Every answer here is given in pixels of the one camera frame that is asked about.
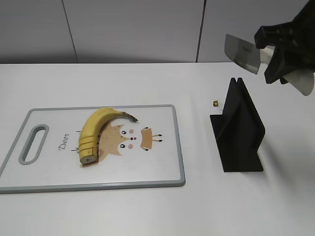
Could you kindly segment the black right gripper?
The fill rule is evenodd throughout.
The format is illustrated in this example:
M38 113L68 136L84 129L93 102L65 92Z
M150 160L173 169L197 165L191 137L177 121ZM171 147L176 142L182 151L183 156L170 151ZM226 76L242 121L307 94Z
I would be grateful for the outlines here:
M300 68L315 69L315 2L310 0L290 22L261 26L254 35L255 46L274 46L264 72L267 84Z

